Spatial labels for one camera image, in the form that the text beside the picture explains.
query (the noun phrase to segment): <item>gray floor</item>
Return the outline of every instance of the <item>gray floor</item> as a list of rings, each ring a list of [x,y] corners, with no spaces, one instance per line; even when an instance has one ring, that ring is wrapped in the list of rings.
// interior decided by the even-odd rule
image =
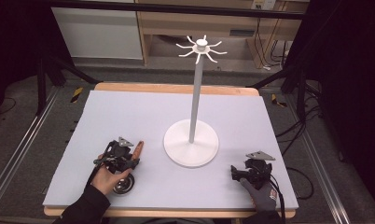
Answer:
[[[242,39],[209,40],[215,43],[218,40],[224,41],[216,50],[228,51],[229,54],[216,57],[218,63],[207,61],[203,84],[245,86],[254,84],[279,69],[278,66],[274,66],[270,71],[256,69],[247,51],[246,43]],[[76,59],[76,65],[88,75],[106,81],[192,83],[195,59],[176,58],[175,54],[185,52],[174,49],[173,41],[169,38],[155,38],[148,66],[118,60],[88,59]],[[50,223],[52,220],[43,213],[42,202],[45,197],[43,189],[49,185],[80,118],[89,91],[93,89],[93,85],[75,76],[67,73],[66,76],[67,83],[59,89],[54,106],[0,200],[0,220],[10,223]],[[277,88],[279,84],[280,81],[274,82],[268,88],[260,90],[275,133],[280,133],[295,123],[292,106],[282,107],[271,102],[271,94],[279,92]],[[70,100],[77,87],[84,89],[78,101],[72,104]],[[34,119],[35,95],[35,77],[14,83],[7,89],[7,97],[14,99],[16,105],[0,115],[0,174]],[[0,111],[5,111],[12,105],[13,100],[6,99]],[[311,108],[316,102],[311,99],[307,105]],[[315,149],[325,165],[351,223],[375,223],[375,203],[357,176],[354,167],[339,161],[338,150],[324,121],[315,116],[307,122],[306,132],[312,137]],[[294,133],[289,133],[279,140],[290,139],[293,135]],[[280,143],[280,149],[284,150],[286,145],[287,143]],[[285,154],[285,164],[304,172],[312,180],[315,189],[314,195],[309,200],[299,200],[297,214],[288,222],[335,223],[326,195],[317,180],[301,137]],[[298,195],[304,196],[310,193],[310,185],[304,177],[295,172],[289,172],[289,175]]]

